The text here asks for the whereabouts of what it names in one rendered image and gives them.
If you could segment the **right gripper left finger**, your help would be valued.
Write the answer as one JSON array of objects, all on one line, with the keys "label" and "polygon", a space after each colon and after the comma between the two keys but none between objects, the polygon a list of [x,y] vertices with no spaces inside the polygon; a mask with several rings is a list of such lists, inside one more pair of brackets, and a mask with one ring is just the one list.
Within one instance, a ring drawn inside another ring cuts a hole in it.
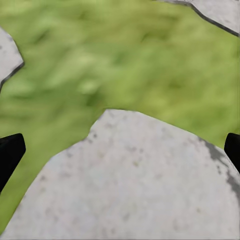
[{"label": "right gripper left finger", "polygon": [[0,138],[0,193],[26,152],[21,133]]}]

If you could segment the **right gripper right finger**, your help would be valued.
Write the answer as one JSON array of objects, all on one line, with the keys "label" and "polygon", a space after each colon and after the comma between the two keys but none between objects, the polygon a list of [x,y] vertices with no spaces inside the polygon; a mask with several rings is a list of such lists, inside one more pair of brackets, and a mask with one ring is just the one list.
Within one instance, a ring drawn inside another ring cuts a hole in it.
[{"label": "right gripper right finger", "polygon": [[227,135],[224,151],[240,173],[240,134],[230,132]]}]

